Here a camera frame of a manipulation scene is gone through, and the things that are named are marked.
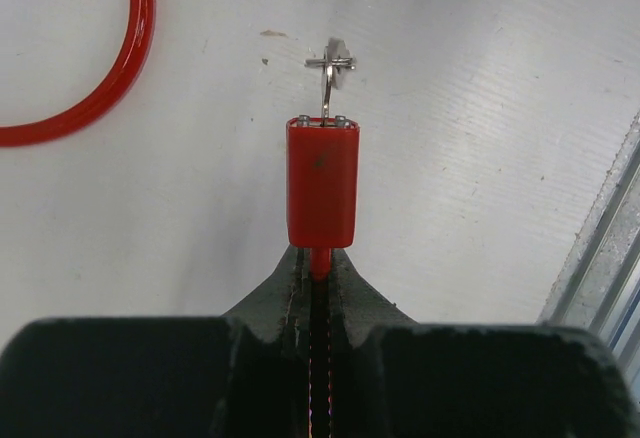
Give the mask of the red cable lock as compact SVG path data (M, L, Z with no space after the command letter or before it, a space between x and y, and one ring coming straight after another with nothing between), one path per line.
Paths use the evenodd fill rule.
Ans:
M43 119L3 124L3 148L28 147L72 135L98 121L129 92L150 52L156 21L156 0L128 0L127 24L113 64L85 97Z

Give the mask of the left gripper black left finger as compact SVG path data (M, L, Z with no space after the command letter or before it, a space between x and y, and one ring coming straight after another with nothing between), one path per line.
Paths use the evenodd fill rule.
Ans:
M5 437L304 437L303 252L220 316L55 317L1 354Z

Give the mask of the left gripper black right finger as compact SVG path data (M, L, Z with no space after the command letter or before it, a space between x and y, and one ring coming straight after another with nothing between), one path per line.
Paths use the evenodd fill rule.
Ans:
M635 437L607 347L574 327L419 323L333 255L337 437Z

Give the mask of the small red padlock keys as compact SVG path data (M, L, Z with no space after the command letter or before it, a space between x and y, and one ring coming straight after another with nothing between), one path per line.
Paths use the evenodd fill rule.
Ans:
M344 75L356 69L357 60L347 49L343 39L331 37L324 48L322 58L306 59L304 65L309 69L322 71L321 89L321 125L327 126L330 119L330 100L334 89L340 89Z

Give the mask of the small red padlock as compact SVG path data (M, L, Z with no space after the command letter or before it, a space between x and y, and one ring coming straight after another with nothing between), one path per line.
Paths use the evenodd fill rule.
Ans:
M286 221L299 248L346 248L354 241L360 127L345 119L286 123Z

